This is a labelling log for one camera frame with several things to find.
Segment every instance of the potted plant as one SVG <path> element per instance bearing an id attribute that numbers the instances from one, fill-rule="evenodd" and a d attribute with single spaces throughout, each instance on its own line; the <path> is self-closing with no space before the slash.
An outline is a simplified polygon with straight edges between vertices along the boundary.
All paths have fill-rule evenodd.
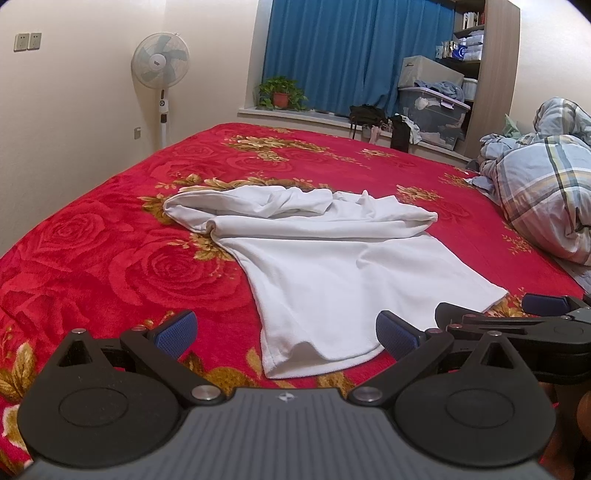
<path id="1" fill-rule="evenodd" d="M 295 80 L 284 76 L 272 77 L 259 85 L 259 92 L 259 106 L 268 109 L 305 110 L 302 103 L 307 98 L 304 91 L 296 86 Z"/>

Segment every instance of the blue gripper pad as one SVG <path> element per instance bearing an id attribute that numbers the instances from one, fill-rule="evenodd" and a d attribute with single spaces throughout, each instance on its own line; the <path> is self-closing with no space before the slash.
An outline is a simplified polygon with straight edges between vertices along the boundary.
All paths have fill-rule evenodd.
<path id="1" fill-rule="evenodd" d="M 416 350 L 426 339 L 423 332 L 387 310 L 378 315 L 375 333 L 379 342 L 396 360 Z"/>
<path id="2" fill-rule="evenodd" d="M 521 308 L 524 312 L 538 317 L 560 317 L 571 310 L 569 302 L 564 297 L 550 297 L 532 293 L 523 297 Z"/>
<path id="3" fill-rule="evenodd" d="M 148 336 L 159 349 L 178 359 L 197 338 L 197 317 L 184 310 L 152 330 Z"/>

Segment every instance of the gray gripper base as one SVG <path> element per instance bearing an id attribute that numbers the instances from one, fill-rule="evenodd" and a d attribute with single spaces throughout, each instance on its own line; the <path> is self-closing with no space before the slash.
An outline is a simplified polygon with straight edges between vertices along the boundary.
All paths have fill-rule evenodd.
<path id="1" fill-rule="evenodd" d="M 552 480 L 535 462 L 495 471 L 445 465 L 409 447 L 377 408 L 336 389 L 239 388 L 216 407 L 194 408 L 154 453 L 81 471 L 35 462 L 21 480 Z"/>

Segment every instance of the red flower pot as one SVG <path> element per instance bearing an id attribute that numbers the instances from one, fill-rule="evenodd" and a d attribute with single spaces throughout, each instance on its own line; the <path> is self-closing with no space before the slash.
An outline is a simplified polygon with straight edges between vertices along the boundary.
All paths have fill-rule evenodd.
<path id="1" fill-rule="evenodd" d="M 287 93 L 273 93 L 273 105 L 277 108 L 287 108 L 290 104 L 290 96 Z"/>

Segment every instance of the logo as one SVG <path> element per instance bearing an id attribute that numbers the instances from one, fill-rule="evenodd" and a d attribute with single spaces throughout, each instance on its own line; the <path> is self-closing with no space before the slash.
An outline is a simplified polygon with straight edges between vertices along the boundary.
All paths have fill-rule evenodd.
<path id="1" fill-rule="evenodd" d="M 295 400 L 296 396 L 293 393 L 283 392 L 282 394 L 278 395 L 279 400 L 284 401 L 285 403 L 290 402 L 291 400 Z"/>

